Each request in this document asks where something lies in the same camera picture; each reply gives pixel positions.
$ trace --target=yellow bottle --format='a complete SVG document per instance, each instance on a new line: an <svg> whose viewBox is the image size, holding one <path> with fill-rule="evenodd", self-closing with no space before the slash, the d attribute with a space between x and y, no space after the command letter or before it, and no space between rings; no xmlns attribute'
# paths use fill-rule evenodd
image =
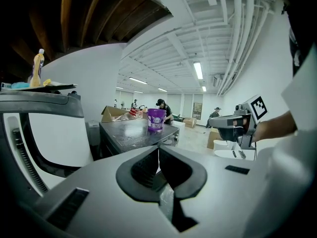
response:
<svg viewBox="0 0 317 238"><path fill-rule="evenodd" d="M39 53L34 57L34 65L32 70L32 77L30 87L37 87L41 85L41 70L44 63L44 49L40 49Z"/></svg>

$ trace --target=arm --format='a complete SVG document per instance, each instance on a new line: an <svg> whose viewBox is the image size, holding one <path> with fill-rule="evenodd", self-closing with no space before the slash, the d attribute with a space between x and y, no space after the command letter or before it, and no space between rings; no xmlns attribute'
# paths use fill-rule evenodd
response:
<svg viewBox="0 0 317 238"><path fill-rule="evenodd" d="M253 141L257 142L263 139L284 137L296 130L297 127L291 113L286 112L279 117L260 122L254 133Z"/></svg>
<svg viewBox="0 0 317 238"><path fill-rule="evenodd" d="M166 113L169 115L165 118L165 121L172 118L172 111L169 106L167 106Z"/></svg>
<svg viewBox="0 0 317 238"><path fill-rule="evenodd" d="M165 120L168 120L168 119L171 119L172 118L172 115L169 115L165 118Z"/></svg>

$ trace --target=red object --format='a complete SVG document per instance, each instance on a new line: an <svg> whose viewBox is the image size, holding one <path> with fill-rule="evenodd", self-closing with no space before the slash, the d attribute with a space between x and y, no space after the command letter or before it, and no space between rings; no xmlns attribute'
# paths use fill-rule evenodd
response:
<svg viewBox="0 0 317 238"><path fill-rule="evenodd" d="M137 111L135 109L130 109L129 114L135 117L135 115L137 114Z"/></svg>

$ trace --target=cardboard box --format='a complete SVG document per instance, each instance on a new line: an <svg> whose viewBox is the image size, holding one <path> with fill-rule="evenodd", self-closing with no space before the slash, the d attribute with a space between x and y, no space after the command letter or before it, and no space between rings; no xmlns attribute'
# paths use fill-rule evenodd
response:
<svg viewBox="0 0 317 238"><path fill-rule="evenodd" d="M196 121L197 121L196 118L186 118L186 119L184 119L183 122L185 123L186 127L194 128L196 125Z"/></svg>
<svg viewBox="0 0 317 238"><path fill-rule="evenodd" d="M214 140L223 140L218 132L218 129L215 128L211 128L210 134L209 134L209 139L208 139L208 144L207 144L207 148L209 149L213 149L214 148L214 144L213 141Z"/></svg>
<svg viewBox="0 0 317 238"><path fill-rule="evenodd" d="M117 109L111 106L106 106L101 113L103 115L103 118L101 119L101 122L107 122L107 121L113 121L120 115L123 115L125 113L129 112L128 110L123 109Z"/></svg>

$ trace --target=pipe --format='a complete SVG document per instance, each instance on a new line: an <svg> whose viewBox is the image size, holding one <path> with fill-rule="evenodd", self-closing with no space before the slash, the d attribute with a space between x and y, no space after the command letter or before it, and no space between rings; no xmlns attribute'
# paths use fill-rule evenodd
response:
<svg viewBox="0 0 317 238"><path fill-rule="evenodd" d="M245 6L245 4L243 3L242 4L242 24L241 24L241 31L243 31L243 29L244 29L244 18L245 18L245 15L244 15L244 6ZM236 56L236 54L237 54L237 52L238 52L238 50L239 50L239 48L240 48L240 45L241 45L241 41L242 41L242 37L243 37L243 33L241 32L241 34L240 34L240 38L239 38L239 41L238 41L238 46L237 46L237 49L236 49L236 53L234 54L234 56Z"/></svg>
<svg viewBox="0 0 317 238"><path fill-rule="evenodd" d="M260 0L255 0L255 6L260 4ZM257 24L258 24L258 18L259 18L259 13L260 13L260 8L259 7L256 7L257 9L257 12L255 13L256 14L256 18L255 20L253 21L253 28L250 30L251 31L251 34L250 34L250 39L248 40L247 44L246 44L246 50L249 50L250 48L250 45L251 45L251 42L254 38L254 32L257 28Z"/></svg>
<svg viewBox="0 0 317 238"><path fill-rule="evenodd" d="M249 37L249 33L251 30L251 24L252 24L252 20L253 20L253 13L254 13L254 0L247 0L247 8L246 8L246 24L245 24L245 28L243 30L243 36L242 36L242 41L239 47L239 52L237 54L237 58L236 61L233 65L232 71L229 75L229 77L226 78L225 84L223 85L222 88L219 89L219 92L221 92L223 89L225 89L225 87L228 85L229 81L231 80L233 74L235 73L240 59L242 57L243 52L245 51L245 46Z"/></svg>
<svg viewBox="0 0 317 238"><path fill-rule="evenodd" d="M227 78L228 73L229 73L230 68L231 68L234 54L236 53L238 40L239 40L239 34L240 34L240 28L241 28L241 14L242 14L242 0L234 0L234 29L233 29L233 40L232 40L231 54L229 57L227 70L224 74L223 81L222 81L221 86L217 92L217 95L219 95L220 89L224 85L224 81Z"/></svg>
<svg viewBox="0 0 317 238"><path fill-rule="evenodd" d="M228 24L228 11L227 11L227 3L226 0L220 0L221 7L222 7L222 14L223 14L223 22L225 25Z"/></svg>
<svg viewBox="0 0 317 238"><path fill-rule="evenodd" d="M264 25L264 23L266 21L267 15L269 13L269 4L267 2L264 2L264 1L262 3L265 5L265 10L262 12L261 21L259 23L259 26L258 26L257 31L255 33L255 36L254 36L254 38L253 38L253 40L252 40L252 42L250 44L250 48L248 49L248 52L246 53L246 56L244 57L243 63L240 66L240 69L239 69L239 72L238 72L237 76L235 77L235 79L233 80L231 85L229 86L228 90L223 95L225 95L231 89L231 87L234 85L235 81L239 77L239 75L240 75L244 65L246 64L247 59L248 59L248 57L249 57L249 55L250 55L250 53L251 53L256 41L257 41L257 39L259 37L259 34L260 34L261 30L262 30L262 27L263 27L263 25Z"/></svg>
<svg viewBox="0 0 317 238"><path fill-rule="evenodd" d="M228 23L230 22L230 20L232 19L233 16L234 16L234 13L232 13L232 15L229 17ZM229 48L230 48L230 45L231 45L231 42L232 42L232 36L233 36L233 31L231 32L229 45L228 45L227 52L226 52L226 55L225 55L226 59L227 59L227 56L228 56L228 53L229 53Z"/></svg>
<svg viewBox="0 0 317 238"><path fill-rule="evenodd" d="M208 58L209 58L209 61L208 61L208 63L209 63L209 69L208 69L208 75L207 75L207 85L208 85L208 89L207 90L209 90L209 75L211 74L211 65L210 65L210 53L209 53L209 47L208 47L208 43L207 43L207 38L209 37L209 35L210 35L210 27L209 27L209 32L208 32L208 35L206 36L206 38L205 38L205 43L206 43L206 47L207 47L207 52L208 52Z"/></svg>

